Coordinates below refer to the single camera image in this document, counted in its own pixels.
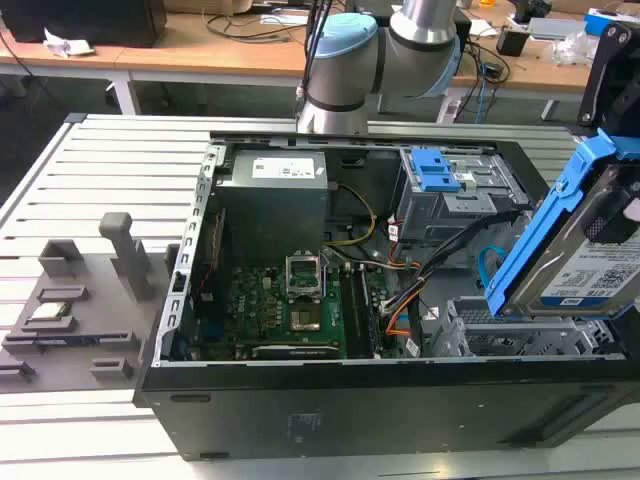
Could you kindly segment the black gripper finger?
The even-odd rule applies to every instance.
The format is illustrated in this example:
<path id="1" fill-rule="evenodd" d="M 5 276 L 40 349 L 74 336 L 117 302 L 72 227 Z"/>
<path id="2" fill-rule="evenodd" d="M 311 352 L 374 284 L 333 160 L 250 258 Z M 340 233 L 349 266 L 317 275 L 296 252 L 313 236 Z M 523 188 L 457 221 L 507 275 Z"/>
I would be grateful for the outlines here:
<path id="1" fill-rule="evenodd" d="M 583 221 L 592 243 L 623 244 L 639 228 L 639 167 L 623 165 L 598 197 Z"/>

